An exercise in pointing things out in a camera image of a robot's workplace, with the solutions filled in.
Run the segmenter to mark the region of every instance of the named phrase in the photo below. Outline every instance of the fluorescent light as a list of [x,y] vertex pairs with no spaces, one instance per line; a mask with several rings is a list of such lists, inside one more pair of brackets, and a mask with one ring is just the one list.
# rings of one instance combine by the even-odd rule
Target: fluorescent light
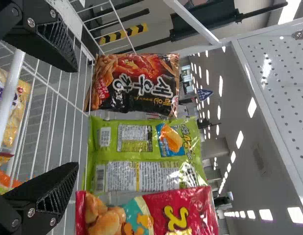
[[236,140],[236,146],[237,146],[238,149],[240,148],[241,143],[243,143],[243,139],[244,139],[244,135],[241,131],[239,131],[238,137],[237,137],[237,140]]
[[257,108],[257,104],[255,102],[255,99],[252,97],[248,106],[248,113],[250,118],[254,116],[256,108]]
[[220,82],[219,82],[219,95],[222,97],[222,90],[223,90],[223,78],[220,76]]
[[280,15],[278,24],[284,24],[294,19],[301,0],[286,0],[288,5],[285,6]]
[[245,211],[240,211],[240,212],[239,212],[239,214],[240,214],[240,217],[242,217],[242,218],[246,218]]
[[303,224],[303,213],[299,207],[289,207],[287,210],[293,223]]
[[232,162],[232,163],[234,163],[235,158],[236,158],[236,154],[235,154],[235,152],[233,151],[233,152],[232,152],[232,155],[231,155],[231,162]]
[[221,118],[221,107],[218,105],[218,113],[217,113],[218,119],[220,120]]
[[226,170],[228,170],[228,173],[231,171],[231,168],[232,168],[232,167],[231,167],[231,164],[229,163],[229,164],[228,164],[228,167],[226,168]]
[[255,219],[256,218],[256,215],[255,215],[254,211],[247,211],[247,215],[250,219]]
[[273,220],[270,209],[259,210],[259,213],[260,213],[261,219],[270,220],[270,221]]
[[209,71],[206,70],[207,85],[209,85]]

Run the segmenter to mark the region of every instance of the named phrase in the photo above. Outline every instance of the nutrition label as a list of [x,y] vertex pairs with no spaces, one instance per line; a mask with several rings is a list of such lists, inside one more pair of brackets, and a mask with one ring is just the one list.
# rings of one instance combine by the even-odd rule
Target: nutrition label
[[[179,189],[178,162],[109,162],[105,166],[105,191],[163,191]],[[96,191],[102,189],[101,183]]]
[[152,152],[152,126],[122,125],[117,129],[118,152]]

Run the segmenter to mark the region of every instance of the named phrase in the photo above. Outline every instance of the fried snack picture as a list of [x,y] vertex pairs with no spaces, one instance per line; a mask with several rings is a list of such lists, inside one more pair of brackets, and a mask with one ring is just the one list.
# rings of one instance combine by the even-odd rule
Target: fried snack picture
[[167,124],[161,129],[160,139],[163,140],[164,138],[167,140],[169,149],[174,153],[178,153],[183,146],[183,140],[180,135]]

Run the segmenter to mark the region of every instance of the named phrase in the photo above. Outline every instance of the perforated panel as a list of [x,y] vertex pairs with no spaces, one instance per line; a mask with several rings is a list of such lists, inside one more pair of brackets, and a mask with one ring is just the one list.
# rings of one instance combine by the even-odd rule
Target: perforated panel
[[303,23],[238,40],[303,183]]

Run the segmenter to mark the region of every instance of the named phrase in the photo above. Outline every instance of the warning stripe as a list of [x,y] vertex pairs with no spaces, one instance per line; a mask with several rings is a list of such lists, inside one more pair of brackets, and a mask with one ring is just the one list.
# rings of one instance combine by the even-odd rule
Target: warning stripe
[[[141,23],[136,26],[125,29],[127,36],[133,37],[137,34],[144,33],[148,31],[146,23]],[[99,39],[99,45],[104,45],[106,43],[114,42],[126,37],[124,30],[120,30],[115,33],[110,33],[106,36],[103,36]]]

